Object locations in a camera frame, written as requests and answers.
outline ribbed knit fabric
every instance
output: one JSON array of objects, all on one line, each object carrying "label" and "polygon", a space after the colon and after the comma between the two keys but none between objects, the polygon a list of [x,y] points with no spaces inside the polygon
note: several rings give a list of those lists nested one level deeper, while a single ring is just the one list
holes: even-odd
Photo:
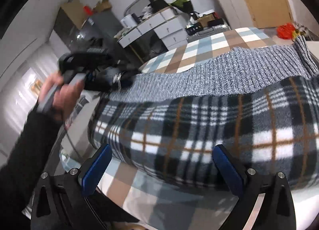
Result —
[{"label": "ribbed knit fabric", "polygon": [[310,79],[319,72],[304,37],[291,46],[232,51],[174,74],[138,74],[127,90],[115,91],[111,100],[157,102],[184,96],[228,95],[256,92],[287,77]]}]

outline hand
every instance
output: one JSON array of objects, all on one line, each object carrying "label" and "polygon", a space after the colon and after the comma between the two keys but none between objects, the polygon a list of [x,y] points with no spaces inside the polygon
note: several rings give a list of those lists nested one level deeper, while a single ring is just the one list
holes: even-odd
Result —
[{"label": "hand", "polygon": [[[60,72],[53,73],[46,79],[39,93],[39,102],[44,100],[45,96],[54,84],[63,84],[63,77],[61,76]],[[65,84],[61,87],[61,90],[58,90],[55,93],[53,107],[58,111],[58,114],[55,116],[56,120],[64,121],[70,116],[77,100],[80,98],[83,89],[84,81],[79,81],[75,85]]]}]

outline sweater sleeve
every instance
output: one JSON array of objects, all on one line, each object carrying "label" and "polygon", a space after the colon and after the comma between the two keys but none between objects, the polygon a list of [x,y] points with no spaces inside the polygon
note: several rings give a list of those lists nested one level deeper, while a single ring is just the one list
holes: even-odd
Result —
[{"label": "sweater sleeve", "polygon": [[37,105],[0,169],[0,211],[20,213],[26,207],[59,132],[61,124],[36,109]]}]

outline storage box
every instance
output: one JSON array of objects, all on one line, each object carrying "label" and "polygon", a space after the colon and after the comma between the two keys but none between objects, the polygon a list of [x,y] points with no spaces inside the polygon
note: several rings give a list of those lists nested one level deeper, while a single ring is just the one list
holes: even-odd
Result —
[{"label": "storage box", "polygon": [[214,18],[214,16],[213,16],[213,14],[211,13],[211,14],[202,16],[202,17],[199,18],[197,21],[198,21],[200,24],[202,24],[202,26],[205,28],[205,27],[207,27],[207,23],[208,23],[209,21],[211,21],[211,20],[214,20],[214,19],[215,19],[215,18]]},{"label": "storage box", "polygon": [[79,0],[74,0],[73,2],[67,2],[61,5],[61,9],[79,30],[88,18],[83,7],[83,4]]},{"label": "storage box", "polygon": [[98,3],[96,4],[93,10],[95,10],[97,13],[100,13],[102,11],[109,10],[111,8],[112,8],[112,5],[109,2],[109,0],[102,0],[102,1],[98,1]]}]

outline screw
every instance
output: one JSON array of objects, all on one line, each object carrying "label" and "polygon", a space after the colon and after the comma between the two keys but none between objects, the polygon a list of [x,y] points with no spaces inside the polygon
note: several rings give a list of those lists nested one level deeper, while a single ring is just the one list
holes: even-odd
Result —
[{"label": "screw", "polygon": [[78,169],[77,168],[73,168],[73,169],[70,170],[70,174],[71,175],[75,175],[77,173],[78,173]]},{"label": "screw", "polygon": [[285,177],[285,175],[284,175],[284,173],[279,172],[279,173],[278,173],[278,177],[283,179],[283,178]]},{"label": "screw", "polygon": [[42,174],[41,174],[41,178],[42,178],[42,179],[45,179],[46,177],[47,177],[47,173],[42,173]]},{"label": "screw", "polygon": [[248,172],[250,175],[256,174],[256,171],[255,171],[254,169],[252,169],[252,168],[249,168],[249,169],[247,170],[247,172]]}]

